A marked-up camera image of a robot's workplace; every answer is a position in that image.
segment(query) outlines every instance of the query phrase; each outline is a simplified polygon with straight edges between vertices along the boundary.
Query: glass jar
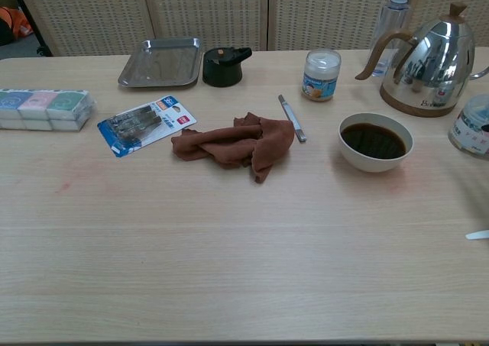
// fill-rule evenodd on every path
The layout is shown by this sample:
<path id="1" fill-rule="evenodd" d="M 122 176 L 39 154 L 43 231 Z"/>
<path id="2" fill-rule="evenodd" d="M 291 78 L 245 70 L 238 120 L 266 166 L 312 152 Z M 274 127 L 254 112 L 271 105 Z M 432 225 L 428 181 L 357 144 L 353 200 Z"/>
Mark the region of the glass jar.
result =
<path id="1" fill-rule="evenodd" d="M 333 97 L 342 57 L 334 50 L 311 50 L 304 66 L 303 93 L 317 102 Z"/>

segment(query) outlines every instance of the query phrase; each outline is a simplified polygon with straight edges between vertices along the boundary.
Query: white bowl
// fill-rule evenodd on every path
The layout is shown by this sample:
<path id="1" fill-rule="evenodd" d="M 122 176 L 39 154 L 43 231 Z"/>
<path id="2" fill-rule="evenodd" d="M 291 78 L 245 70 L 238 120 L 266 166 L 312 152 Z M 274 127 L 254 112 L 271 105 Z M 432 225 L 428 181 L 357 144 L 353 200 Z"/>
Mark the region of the white bowl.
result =
<path id="1" fill-rule="evenodd" d="M 345 128 L 358 123 L 374 124 L 391 130 L 403 141 L 404 146 L 406 147 L 406 153 L 402 157 L 397 157 L 395 159 L 377 159 L 376 157 L 369 157 L 352 149 L 346 144 L 345 140 L 343 140 L 342 132 Z M 370 173 L 385 172 L 386 170 L 397 167 L 400 162 L 413 151 L 414 145 L 413 136 L 407 128 L 398 121 L 386 117 L 385 115 L 378 115 L 377 113 L 357 113 L 356 115 L 350 115 L 340 123 L 338 136 L 339 147 L 343 157 L 355 168 Z"/>

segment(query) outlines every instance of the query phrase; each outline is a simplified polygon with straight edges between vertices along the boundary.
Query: wooden table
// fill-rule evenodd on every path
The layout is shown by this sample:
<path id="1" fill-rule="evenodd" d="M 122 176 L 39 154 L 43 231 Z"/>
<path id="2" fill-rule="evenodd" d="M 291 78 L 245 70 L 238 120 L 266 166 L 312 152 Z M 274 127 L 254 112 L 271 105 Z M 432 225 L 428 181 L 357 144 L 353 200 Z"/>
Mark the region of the wooden table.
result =
<path id="1" fill-rule="evenodd" d="M 381 100 L 379 79 L 354 79 L 366 51 L 341 54 L 326 103 L 300 95 L 305 51 L 254 53 L 228 89 L 123 89 L 127 56 L 0 62 L 1 87 L 98 101 L 79 133 L 0 132 L 0 342 L 489 340 L 489 242 L 465 239 L 489 228 L 489 163 L 447 139 L 489 77 L 450 115 L 417 118 Z M 489 48 L 476 54 L 474 71 Z M 281 93 L 309 139 L 263 185 L 183 162 L 169 138 L 115 158 L 96 123 L 169 93 L 200 131 L 284 118 Z M 339 122 L 365 111 L 413 132 L 401 168 L 340 156 Z"/>

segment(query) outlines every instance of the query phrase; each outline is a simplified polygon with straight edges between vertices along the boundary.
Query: plastic bottle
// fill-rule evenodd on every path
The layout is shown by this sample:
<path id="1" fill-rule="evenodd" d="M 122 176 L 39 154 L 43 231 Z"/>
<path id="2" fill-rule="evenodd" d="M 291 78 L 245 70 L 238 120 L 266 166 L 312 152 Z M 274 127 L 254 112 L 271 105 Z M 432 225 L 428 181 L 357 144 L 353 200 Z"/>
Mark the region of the plastic bottle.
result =
<path id="1" fill-rule="evenodd" d="M 377 20 L 377 25 L 375 26 L 374 36 L 370 45 L 370 52 L 372 52 L 374 49 L 374 46 L 381 35 L 387 31 L 392 31 L 394 29 L 403 27 L 409 9 L 410 6 L 407 4 L 407 0 L 390 0 L 383 6 Z M 379 59 L 379 62 L 375 66 L 372 76 L 385 75 L 387 68 L 390 65 L 390 60 L 394 54 L 394 49 L 397 48 L 397 42 L 397 40 L 394 40 L 387 45 L 385 51 L 382 53 L 382 56 Z"/>

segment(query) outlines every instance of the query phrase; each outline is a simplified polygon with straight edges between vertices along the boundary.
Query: jar label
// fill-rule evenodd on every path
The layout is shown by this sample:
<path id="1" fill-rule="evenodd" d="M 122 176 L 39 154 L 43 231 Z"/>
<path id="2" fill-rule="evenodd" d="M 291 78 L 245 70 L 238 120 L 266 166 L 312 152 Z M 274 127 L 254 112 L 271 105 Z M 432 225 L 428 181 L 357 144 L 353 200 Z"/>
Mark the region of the jar label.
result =
<path id="1" fill-rule="evenodd" d="M 333 95 L 336 89 L 336 80 L 338 78 L 330 80 L 318 80 L 304 73 L 303 79 L 303 92 L 312 98 L 324 99 Z"/>
<path id="2" fill-rule="evenodd" d="M 474 154 L 489 154 L 489 132 L 472 124 L 464 112 L 460 112 L 450 133 L 464 149 Z"/>

